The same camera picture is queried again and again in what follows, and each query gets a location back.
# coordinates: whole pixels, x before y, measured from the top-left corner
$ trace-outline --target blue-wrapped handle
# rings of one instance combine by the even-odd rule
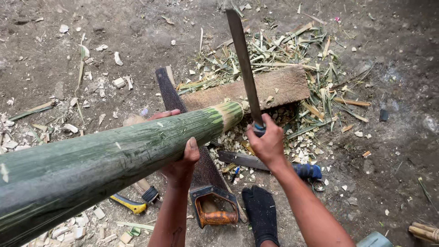
[[[291,164],[294,171],[301,178],[322,178],[322,171],[317,165],[310,164]]]

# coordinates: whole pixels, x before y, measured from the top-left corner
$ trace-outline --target green bamboo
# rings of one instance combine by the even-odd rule
[[[241,121],[236,102],[0,155],[0,246],[21,246]]]

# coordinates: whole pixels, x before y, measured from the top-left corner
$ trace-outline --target machete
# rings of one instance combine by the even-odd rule
[[[229,22],[230,32],[232,33],[233,43],[235,44],[239,66],[241,67],[241,76],[242,80],[244,81],[251,116],[254,121],[253,130],[257,136],[261,137],[265,133],[265,125],[262,121],[262,113],[259,107],[258,94],[256,92],[255,80],[253,79],[252,67],[250,66],[247,42],[245,41],[241,19],[239,18],[238,13],[233,9],[226,9],[226,14]]]

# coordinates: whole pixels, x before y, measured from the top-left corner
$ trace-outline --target foot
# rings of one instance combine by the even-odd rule
[[[273,196],[253,185],[252,189],[242,190],[242,199],[255,235],[256,247],[260,247],[266,240],[280,246],[277,240],[276,205]]]

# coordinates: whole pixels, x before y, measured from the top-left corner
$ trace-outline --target hand saw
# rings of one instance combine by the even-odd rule
[[[155,71],[155,75],[166,110],[179,109],[181,113],[187,112],[186,106],[173,87],[173,79],[170,79],[173,78],[172,71],[167,70],[167,68],[159,68]],[[239,218],[243,222],[247,222],[247,216],[223,175],[210,158],[207,147],[201,146],[199,151],[200,160],[195,164],[189,194],[200,228],[204,228],[205,225],[236,224]],[[229,202],[233,211],[219,211],[210,200],[211,196],[223,202]]]
[[[255,80],[253,79],[252,67],[250,66],[250,58],[248,56],[247,42],[245,41],[241,18],[239,18],[238,13],[233,9],[226,9],[226,14],[235,45],[236,55],[238,56],[239,66],[241,67],[241,76],[244,81],[248,104],[250,105],[250,113],[254,121],[253,130],[257,136],[261,137],[265,133],[265,125],[262,121],[261,108],[259,107],[258,94],[256,92]]]

